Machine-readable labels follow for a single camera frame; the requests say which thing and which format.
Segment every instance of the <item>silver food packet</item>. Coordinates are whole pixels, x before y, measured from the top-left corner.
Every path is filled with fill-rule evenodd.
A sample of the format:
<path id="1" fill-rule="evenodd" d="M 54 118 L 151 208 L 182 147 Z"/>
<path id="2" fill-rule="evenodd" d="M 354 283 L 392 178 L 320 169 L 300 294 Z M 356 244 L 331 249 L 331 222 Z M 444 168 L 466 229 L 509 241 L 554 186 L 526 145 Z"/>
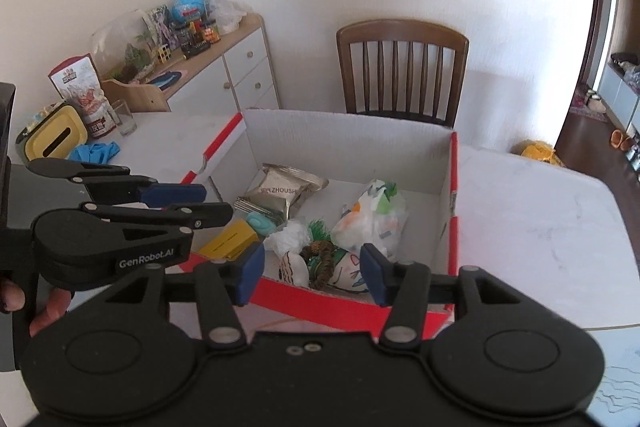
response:
<path id="1" fill-rule="evenodd" d="M 265 163 L 262 170 L 266 174 L 263 181 L 242 199 L 275 212 L 284 221 L 296 215 L 309 195 L 329 184 L 329 180 L 293 167 Z"/>
<path id="2" fill-rule="evenodd" d="M 266 217 L 270 221 L 273 221 L 276 227 L 279 227 L 284 223 L 284 220 L 282 219 L 281 214 L 276 214 L 275 212 L 271 212 L 266 208 L 262 208 L 261 206 L 258 206 L 257 204 L 254 204 L 249 200 L 246 200 L 242 196 L 240 196 L 239 198 L 236 198 L 236 202 L 234 203 L 234 208 L 236 210 L 239 210 L 240 212 L 244 212 L 245 214 L 249 214 L 251 212 L 258 212 L 259 214 L 262 214 L 264 217 Z"/>

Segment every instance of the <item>plastic bag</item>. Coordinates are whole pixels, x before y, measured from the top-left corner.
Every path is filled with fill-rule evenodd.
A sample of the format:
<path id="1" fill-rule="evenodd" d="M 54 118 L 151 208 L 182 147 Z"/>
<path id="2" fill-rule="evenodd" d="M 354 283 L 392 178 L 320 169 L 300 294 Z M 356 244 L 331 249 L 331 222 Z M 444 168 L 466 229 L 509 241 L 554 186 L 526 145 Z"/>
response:
<path id="1" fill-rule="evenodd" d="M 634 87 L 640 87 L 640 66 L 631 62 L 622 62 L 620 67 L 625 70 L 625 82 Z"/>
<path id="2" fill-rule="evenodd" d="M 309 286 L 309 271 L 300 251 L 311 244 L 308 227 L 297 219 L 289 219 L 264 240 L 264 247 L 273 250 L 280 259 L 278 279 L 295 286 Z"/>
<path id="3" fill-rule="evenodd" d="M 278 227 L 277 232 L 264 240 L 264 247 L 282 259 L 286 253 L 300 254 L 312 240 L 308 226 L 297 219 L 289 219 L 286 225 Z"/>
<path id="4" fill-rule="evenodd" d="M 229 0 L 207 0 L 207 14 L 214 18 L 220 35 L 226 35 L 238 29 L 242 17 L 251 11 L 249 6 Z"/>
<path id="5" fill-rule="evenodd" d="M 371 243 L 392 259 L 406 218 L 406 202 L 396 184 L 373 180 L 353 208 L 335 225 L 331 240 L 337 247 L 357 256 L 362 245 Z"/>

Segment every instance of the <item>wooden chair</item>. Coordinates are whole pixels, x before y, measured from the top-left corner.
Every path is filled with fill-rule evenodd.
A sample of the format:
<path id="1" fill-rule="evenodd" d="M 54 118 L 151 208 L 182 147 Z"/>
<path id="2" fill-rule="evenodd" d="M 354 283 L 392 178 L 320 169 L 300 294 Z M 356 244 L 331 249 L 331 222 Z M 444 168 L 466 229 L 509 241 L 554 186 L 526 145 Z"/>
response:
<path id="1" fill-rule="evenodd" d="M 469 49 L 468 39 L 445 26 L 419 20 L 382 19 L 364 21 L 345 26 L 336 33 L 338 43 L 338 57 L 342 71 L 342 86 L 344 88 L 344 103 L 347 112 L 356 113 L 356 90 L 354 83 L 353 64 L 351 61 L 351 45 L 362 43 L 362 79 L 365 110 L 360 114 L 372 116 L 387 116 L 405 120 L 417 120 L 453 127 L 462 92 L 462 81 L 465 76 L 466 56 Z M 370 110 L 370 82 L 369 82 L 369 50 L 368 42 L 378 42 L 378 110 Z M 385 65 L 383 41 L 393 42 L 391 68 L 391 110 L 384 109 L 385 96 Z M 405 108 L 398 111 L 398 42 L 408 42 L 408 61 L 406 75 Z M 414 42 L 422 43 L 422 70 L 420 73 L 419 112 L 411 112 L 412 95 L 414 91 Z M 434 97 L 431 115 L 424 113 L 424 105 L 428 83 L 429 44 L 437 46 L 437 62 L 435 69 Z M 444 120 L 438 119 L 438 105 L 442 90 L 443 49 L 448 48 L 455 53 L 447 115 Z"/>

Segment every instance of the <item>teal item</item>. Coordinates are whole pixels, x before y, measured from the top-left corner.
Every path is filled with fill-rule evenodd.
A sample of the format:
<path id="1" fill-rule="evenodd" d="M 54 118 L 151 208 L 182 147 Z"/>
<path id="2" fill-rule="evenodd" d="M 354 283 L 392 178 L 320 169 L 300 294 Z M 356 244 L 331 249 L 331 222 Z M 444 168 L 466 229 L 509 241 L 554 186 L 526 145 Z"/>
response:
<path id="1" fill-rule="evenodd" d="M 244 220 L 256 233 L 264 237 L 276 231 L 276 226 L 273 221 L 263 216 L 260 212 L 249 212 Z"/>

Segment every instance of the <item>wooden floor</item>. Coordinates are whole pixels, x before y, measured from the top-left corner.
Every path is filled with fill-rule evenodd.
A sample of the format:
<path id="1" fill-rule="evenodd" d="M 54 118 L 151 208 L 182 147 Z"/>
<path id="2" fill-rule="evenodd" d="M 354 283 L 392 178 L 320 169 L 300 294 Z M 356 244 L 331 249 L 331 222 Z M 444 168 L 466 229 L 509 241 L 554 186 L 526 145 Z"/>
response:
<path id="1" fill-rule="evenodd" d="M 603 181 L 613 192 L 640 263 L 640 182 L 625 155 L 609 145 L 615 127 L 569 113 L 556 144 L 567 167 Z"/>

